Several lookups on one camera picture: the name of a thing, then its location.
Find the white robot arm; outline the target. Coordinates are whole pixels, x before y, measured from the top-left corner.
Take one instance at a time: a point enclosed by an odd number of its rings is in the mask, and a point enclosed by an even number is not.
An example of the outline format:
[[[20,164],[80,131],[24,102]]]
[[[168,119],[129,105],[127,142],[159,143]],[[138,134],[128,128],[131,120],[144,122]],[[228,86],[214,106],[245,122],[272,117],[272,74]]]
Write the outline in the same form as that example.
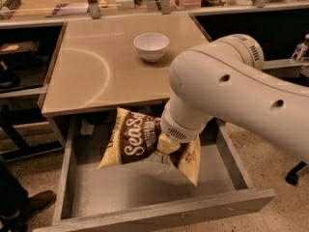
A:
[[[212,118],[251,131],[309,161],[309,88],[263,72],[264,53],[235,34],[191,47],[172,62],[173,94],[161,115],[163,133],[188,143]]]

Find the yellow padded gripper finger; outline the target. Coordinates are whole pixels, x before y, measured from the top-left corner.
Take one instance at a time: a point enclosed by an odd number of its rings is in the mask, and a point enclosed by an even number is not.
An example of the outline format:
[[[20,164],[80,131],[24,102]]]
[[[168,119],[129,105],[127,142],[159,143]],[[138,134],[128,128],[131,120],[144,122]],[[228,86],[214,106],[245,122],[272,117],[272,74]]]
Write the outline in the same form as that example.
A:
[[[163,154],[170,155],[176,152],[181,147],[181,144],[171,139],[165,133],[162,133],[157,142],[157,150]]]

